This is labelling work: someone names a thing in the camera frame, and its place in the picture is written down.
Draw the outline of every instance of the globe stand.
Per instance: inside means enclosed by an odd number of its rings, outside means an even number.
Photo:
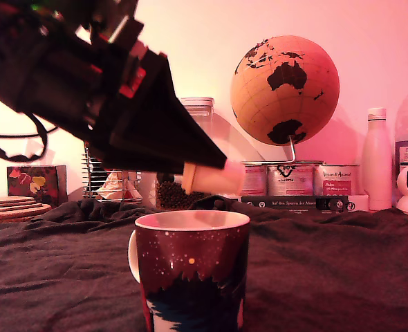
[[[273,164],[293,164],[296,161],[295,144],[293,142],[292,136],[288,137],[290,150],[292,152],[291,160],[274,160],[274,161],[245,161],[244,165],[273,165]]]

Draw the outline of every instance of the jar lid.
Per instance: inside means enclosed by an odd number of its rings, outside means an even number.
[[[374,107],[369,109],[369,120],[385,120],[387,110],[384,107]]]
[[[211,97],[181,98],[180,101],[185,107],[213,107],[214,104]]]

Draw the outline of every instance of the floral pattern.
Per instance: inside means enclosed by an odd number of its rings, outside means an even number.
[[[37,202],[57,207],[59,188],[54,166],[8,167],[8,196],[34,197]]]

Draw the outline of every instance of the metal dish rack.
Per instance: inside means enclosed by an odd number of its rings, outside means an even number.
[[[109,180],[109,176],[115,173],[120,178],[120,188],[114,190],[107,190],[108,194],[113,196],[113,199],[105,199],[100,195],[98,190],[108,182],[116,182],[117,180]],[[84,147],[84,153],[82,154],[82,183],[83,183],[83,197],[85,199],[97,199],[99,201],[125,201],[128,203],[142,203],[142,198],[133,198],[138,196],[133,190],[138,191],[139,183],[141,181],[141,173],[136,173],[135,178],[127,178],[127,171],[122,170],[105,170],[101,168],[101,162],[89,153],[89,148]],[[127,189],[128,183],[130,183],[135,189]]]

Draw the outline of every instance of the white bottle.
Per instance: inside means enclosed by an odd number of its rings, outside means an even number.
[[[360,165],[361,186],[369,195],[370,211],[391,207],[391,144],[386,110],[369,109],[369,130],[364,141]]]

